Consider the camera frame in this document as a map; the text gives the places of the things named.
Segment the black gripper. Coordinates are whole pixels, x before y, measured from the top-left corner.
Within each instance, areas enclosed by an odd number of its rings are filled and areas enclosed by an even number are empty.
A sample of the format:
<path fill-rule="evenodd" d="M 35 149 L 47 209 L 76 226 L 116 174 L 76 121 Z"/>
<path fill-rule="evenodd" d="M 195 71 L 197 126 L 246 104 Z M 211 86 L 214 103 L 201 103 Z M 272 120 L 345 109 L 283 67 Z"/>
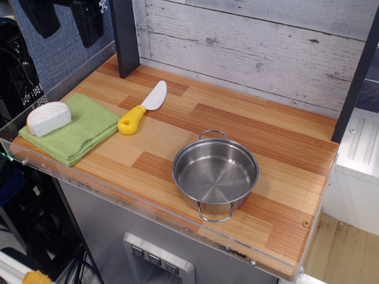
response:
<path fill-rule="evenodd" d="M 43 38 L 51 37 L 60 28 L 54 4 L 72 8 L 85 48 L 93 46 L 104 34 L 103 13 L 108 9 L 105 0 L 19 0 L 19 2 L 33 27 Z"/>

